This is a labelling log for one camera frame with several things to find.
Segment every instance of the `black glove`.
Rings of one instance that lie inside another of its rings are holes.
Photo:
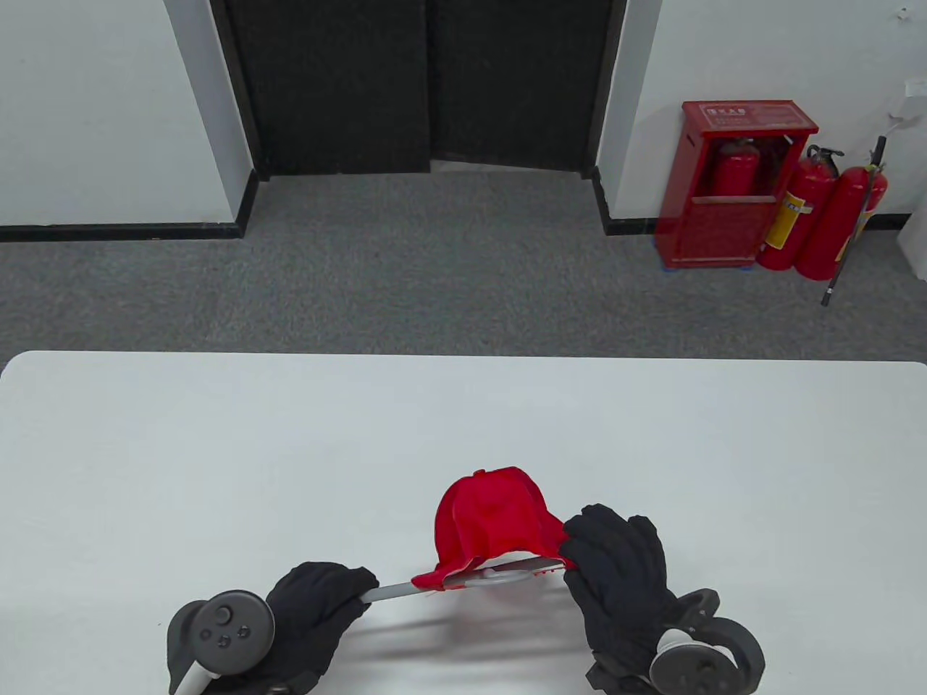
[[[294,567],[267,596],[276,623],[267,656],[244,674],[212,681],[206,693],[305,695],[328,671],[341,636],[369,607],[358,597],[378,586],[363,567],[350,570],[333,562]],[[185,669],[174,673],[183,662],[169,651],[171,692],[184,677]]]
[[[601,504],[566,522],[561,553],[576,564],[564,579],[586,622],[586,639],[607,670],[646,676],[676,597],[667,589],[667,561],[654,525],[627,521]]]

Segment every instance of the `fire extinguisher cabinet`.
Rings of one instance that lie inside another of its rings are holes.
[[[687,101],[682,112],[656,225],[663,264],[750,266],[818,126],[792,101]]]

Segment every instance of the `black door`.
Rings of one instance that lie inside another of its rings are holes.
[[[226,9],[267,173],[428,171],[425,0]]]
[[[611,6],[427,0],[432,158],[580,171]]]

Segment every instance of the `gray carpet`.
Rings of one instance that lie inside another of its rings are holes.
[[[794,272],[662,272],[557,173],[280,178],[243,241],[0,246],[0,364],[29,349],[927,361],[894,233],[830,309]]]

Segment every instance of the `fire extinguisher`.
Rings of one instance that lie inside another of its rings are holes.
[[[795,269],[809,280],[836,278],[846,248],[862,232],[888,191],[882,173],[885,137],[879,138],[869,166],[844,171],[830,202],[795,260]]]
[[[754,179],[759,169],[759,150],[749,138],[722,145],[715,157],[710,196],[749,196],[754,192]]]
[[[799,160],[766,244],[756,257],[761,266],[771,271],[787,271],[793,266],[840,177],[833,158],[843,155],[840,150],[812,145]]]

